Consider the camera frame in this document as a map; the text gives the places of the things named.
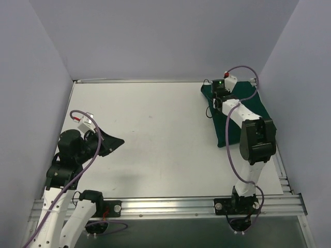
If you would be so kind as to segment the green surgical drape cloth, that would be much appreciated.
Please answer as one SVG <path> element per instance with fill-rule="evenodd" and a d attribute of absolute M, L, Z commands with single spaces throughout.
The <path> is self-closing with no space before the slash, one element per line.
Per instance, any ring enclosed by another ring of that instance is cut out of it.
<path fill-rule="evenodd" d="M 225 122 L 226 115 L 218 112 L 213 108 L 212 103 L 212 85 L 203 84 L 201 86 L 201 93 L 208 101 L 207 107 L 207 117 L 213 119 L 219 148 L 225 147 Z M 241 81 L 236 84 L 232 93 L 239 99 L 250 97 L 255 92 L 255 87 L 250 84 L 250 82 Z M 252 112 L 260 115 L 263 118 L 270 118 L 269 113 L 261 102 L 259 94 L 257 93 L 252 99 L 244 101 L 243 105 L 250 109 Z M 240 140 L 240 127 L 233 121 L 229 122 L 229 144 L 238 144 Z"/>

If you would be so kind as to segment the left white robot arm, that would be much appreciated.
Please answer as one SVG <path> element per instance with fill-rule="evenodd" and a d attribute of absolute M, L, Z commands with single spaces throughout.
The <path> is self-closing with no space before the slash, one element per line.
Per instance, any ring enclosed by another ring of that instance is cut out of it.
<path fill-rule="evenodd" d="M 65 220 L 79 180 L 87 170 L 83 164 L 92 164 L 97 156 L 108 156 L 124 142 L 97 129 L 84 134 L 70 129 L 59 136 L 58 153 L 47 171 L 38 226 L 24 247 L 74 247 L 90 218 L 109 210 L 101 192 L 84 190 L 73 214 Z"/>

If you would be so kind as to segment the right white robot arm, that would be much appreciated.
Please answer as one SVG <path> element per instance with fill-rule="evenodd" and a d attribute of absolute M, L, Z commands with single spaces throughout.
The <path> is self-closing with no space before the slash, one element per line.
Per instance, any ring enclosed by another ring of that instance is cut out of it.
<path fill-rule="evenodd" d="M 230 120 L 240 127 L 239 151 L 242 156 L 242 170 L 238 173 L 232 159 L 229 159 L 238 181 L 233 188 L 230 208 L 242 213 L 248 207 L 256 208 L 256 189 L 265 164 L 276 153 L 276 127 L 270 118 L 252 112 L 232 91 L 237 79 L 228 77 L 212 81 L 213 109 L 226 115 L 225 131 L 229 131 Z"/>

